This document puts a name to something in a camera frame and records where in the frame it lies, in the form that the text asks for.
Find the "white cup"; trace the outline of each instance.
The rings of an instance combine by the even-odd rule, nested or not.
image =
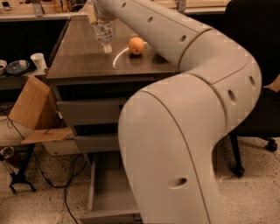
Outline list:
[[[45,62],[45,59],[44,59],[44,54],[41,53],[41,52],[36,52],[30,58],[34,62],[36,68],[39,71],[44,72],[45,68],[47,68],[46,67],[46,62]]]

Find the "open cardboard box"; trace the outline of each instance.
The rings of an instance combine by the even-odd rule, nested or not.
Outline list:
[[[51,155],[79,153],[69,127],[59,128],[56,101],[52,90],[34,76],[28,78],[9,118],[33,132],[21,144],[42,143]]]

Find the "white bottle cap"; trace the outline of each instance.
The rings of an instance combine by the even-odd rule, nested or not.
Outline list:
[[[112,52],[112,46],[111,45],[105,45],[104,46],[104,52],[105,53],[111,53]]]

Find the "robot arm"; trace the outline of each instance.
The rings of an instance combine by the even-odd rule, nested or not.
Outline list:
[[[182,74],[135,93],[119,119],[122,160],[144,223],[226,223],[212,166],[216,143],[256,105],[254,58],[214,28],[149,0],[95,0]]]

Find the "terrazzo floor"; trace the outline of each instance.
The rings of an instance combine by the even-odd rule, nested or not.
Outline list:
[[[0,146],[17,145],[21,137],[9,129],[0,115]],[[27,136],[30,130],[16,124]],[[213,151],[213,164],[228,224],[280,223],[280,150],[269,152],[265,142],[258,138],[239,137],[245,174],[237,178],[229,170],[234,164],[229,138],[218,142]],[[45,175],[55,184],[64,185],[70,178],[71,163],[77,155],[52,157],[42,146],[35,147],[35,155]],[[85,163],[77,159],[75,169]],[[28,185],[16,184],[16,194],[9,188],[11,176],[0,163],[0,223],[1,224],[63,224],[75,223],[66,209],[64,189],[50,187],[43,179],[34,155],[26,170],[36,192]],[[79,217],[87,211],[90,186],[90,165],[74,178],[68,187],[66,201],[73,214]]]

